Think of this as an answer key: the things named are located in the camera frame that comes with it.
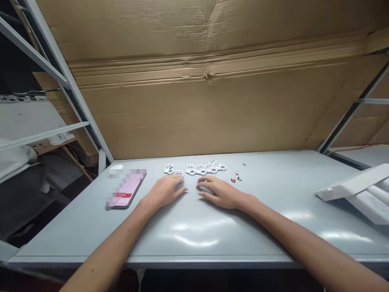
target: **white plastic part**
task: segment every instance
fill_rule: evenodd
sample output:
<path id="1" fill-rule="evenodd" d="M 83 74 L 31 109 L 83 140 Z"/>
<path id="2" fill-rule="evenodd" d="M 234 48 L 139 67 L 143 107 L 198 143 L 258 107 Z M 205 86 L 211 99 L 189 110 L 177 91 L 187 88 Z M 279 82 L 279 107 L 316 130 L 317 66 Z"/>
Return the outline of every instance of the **white plastic part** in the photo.
<path id="1" fill-rule="evenodd" d="M 165 170 L 164 170 L 165 173 L 167 174 L 173 174 L 174 172 L 174 167 L 173 167 L 173 164 L 171 163 L 168 163 L 167 165 L 165 165 Z"/>
<path id="2" fill-rule="evenodd" d="M 389 178 L 376 183 L 376 186 L 382 188 L 384 191 L 387 191 L 389 193 Z"/>
<path id="3" fill-rule="evenodd" d="M 174 174 L 177 174 L 177 175 L 181 175 L 182 176 L 182 181 L 183 182 L 185 180 L 185 177 L 184 177 L 184 172 L 182 170 L 176 170 L 174 172 Z"/>
<path id="4" fill-rule="evenodd" d="M 379 199 L 382 203 L 389 206 L 389 193 L 385 192 L 383 189 L 380 189 L 377 186 L 371 186 L 366 189 L 374 197 Z"/>
<path id="5" fill-rule="evenodd" d="M 109 169 L 109 174 L 121 174 L 123 172 L 123 164 L 114 165 Z"/>
<path id="6" fill-rule="evenodd" d="M 226 170 L 227 167 L 224 164 L 221 164 L 218 160 L 212 161 L 212 165 L 218 170 Z"/>
<path id="7" fill-rule="evenodd" d="M 212 165 L 212 163 L 210 163 L 210 162 L 205 163 L 205 164 L 204 164 L 204 168 L 205 168 L 205 170 L 207 170 L 207 172 L 209 172 L 209 173 L 215 174 L 215 173 L 218 172 L 218 169 L 217 169 L 216 167 L 214 167 L 214 166 Z"/>
<path id="8" fill-rule="evenodd" d="M 389 164 L 384 163 L 368 168 L 342 182 L 336 182 L 329 187 L 316 192 L 322 200 L 330 201 L 356 195 L 377 182 L 389 177 Z"/>
<path id="9" fill-rule="evenodd" d="M 207 174 L 207 170 L 204 168 L 204 165 L 202 165 L 202 164 L 196 164 L 194 169 L 196 170 L 196 173 L 198 173 L 202 176 Z"/>
<path id="10" fill-rule="evenodd" d="M 194 164 L 187 164 L 185 172 L 190 174 L 190 175 L 195 175 L 196 174 L 195 165 Z"/>
<path id="11" fill-rule="evenodd" d="M 346 200 L 374 224 L 389 225 L 389 207 L 368 191 L 363 191 L 357 195 L 348 197 Z"/>

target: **cardboard sheet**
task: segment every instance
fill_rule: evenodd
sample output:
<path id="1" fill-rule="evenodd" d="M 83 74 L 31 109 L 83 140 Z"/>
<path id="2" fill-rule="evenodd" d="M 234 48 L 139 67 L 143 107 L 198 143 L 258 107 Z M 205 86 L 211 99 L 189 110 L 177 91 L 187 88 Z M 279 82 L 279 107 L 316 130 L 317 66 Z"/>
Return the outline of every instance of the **cardboard sheet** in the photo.
<path id="1" fill-rule="evenodd" d="M 38 0 L 68 62 L 215 52 L 389 26 L 386 0 Z"/>
<path id="2" fill-rule="evenodd" d="M 312 148 L 306 139 L 353 61 L 82 93 L 115 159 Z"/>
<path id="3" fill-rule="evenodd" d="M 315 149 L 389 59 L 386 0 L 38 4 L 115 159 Z"/>

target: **dark floor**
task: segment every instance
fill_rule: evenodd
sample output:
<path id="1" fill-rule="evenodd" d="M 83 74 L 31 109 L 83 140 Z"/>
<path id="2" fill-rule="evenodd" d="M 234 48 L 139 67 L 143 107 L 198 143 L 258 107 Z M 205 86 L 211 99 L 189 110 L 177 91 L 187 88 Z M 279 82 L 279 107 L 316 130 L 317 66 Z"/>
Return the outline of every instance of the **dark floor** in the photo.
<path id="1" fill-rule="evenodd" d="M 94 173 L 96 168 L 87 168 L 88 171 Z M 68 185 L 61 193 L 69 198 L 70 200 L 75 199 L 88 185 L 90 181 L 85 177 L 81 176 L 76 179 L 73 183 Z M 51 203 L 43 212 L 37 217 L 27 223 L 25 226 L 20 228 L 14 234 L 7 239 L 7 242 L 16 246 L 22 247 L 33 239 L 51 220 L 57 216 L 65 206 L 57 201 Z"/>
<path id="2" fill-rule="evenodd" d="M 61 287 L 62 284 L 0 268 L 1 291 L 57 292 Z M 323 291 L 305 270 L 146 270 L 141 288 L 142 292 Z M 112 291 L 138 291 L 136 272 L 124 270 Z"/>

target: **small white component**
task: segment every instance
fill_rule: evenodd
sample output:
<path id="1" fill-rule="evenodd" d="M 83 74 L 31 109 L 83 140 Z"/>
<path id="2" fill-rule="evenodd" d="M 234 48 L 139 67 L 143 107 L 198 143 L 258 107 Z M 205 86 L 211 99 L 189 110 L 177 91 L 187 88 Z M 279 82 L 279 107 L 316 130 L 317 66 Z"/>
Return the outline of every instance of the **small white component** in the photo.
<path id="1" fill-rule="evenodd" d="M 181 182 L 183 182 L 183 181 L 185 180 L 185 178 L 184 178 L 184 172 L 183 172 L 182 170 L 176 170 L 176 171 L 174 172 L 174 174 L 177 174 L 177 175 L 181 175 L 181 176 L 182 176 L 182 181 L 181 181 Z"/>
<path id="2" fill-rule="evenodd" d="M 212 163 L 210 163 L 210 162 L 205 163 L 205 164 L 204 164 L 204 168 L 205 168 L 205 170 L 207 170 L 207 172 L 209 172 L 209 173 L 215 174 L 215 173 L 218 172 L 218 169 L 217 169 L 216 167 L 214 167 L 214 166 L 212 165 Z"/>
<path id="3" fill-rule="evenodd" d="M 218 160 L 212 161 L 212 165 L 218 170 L 226 170 L 227 167 L 224 164 L 221 164 Z"/>
<path id="4" fill-rule="evenodd" d="M 198 173 L 200 175 L 204 176 L 207 174 L 207 170 L 204 168 L 204 165 L 202 165 L 202 164 L 196 164 L 194 169 L 196 170 L 196 173 Z"/>
<path id="5" fill-rule="evenodd" d="M 186 173 L 189 173 L 190 175 L 195 175 L 196 174 L 195 165 L 194 164 L 187 164 L 186 165 Z"/>
<path id="6" fill-rule="evenodd" d="M 165 171 L 167 174 L 173 174 L 174 172 L 174 167 L 173 167 L 173 164 L 171 163 L 168 163 L 167 165 L 165 165 Z"/>

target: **person's right hand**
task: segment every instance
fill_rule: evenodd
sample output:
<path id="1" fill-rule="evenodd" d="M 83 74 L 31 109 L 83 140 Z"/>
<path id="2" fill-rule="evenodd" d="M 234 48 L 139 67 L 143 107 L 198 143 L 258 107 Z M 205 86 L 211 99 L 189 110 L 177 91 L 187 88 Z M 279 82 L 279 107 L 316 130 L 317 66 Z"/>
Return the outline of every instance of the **person's right hand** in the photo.
<path id="1" fill-rule="evenodd" d="M 215 195 L 211 195 L 210 193 L 200 191 L 199 195 L 222 208 L 241 209 L 250 196 L 214 176 L 203 176 L 198 179 L 198 182 L 197 188 L 207 187 L 215 193 Z"/>

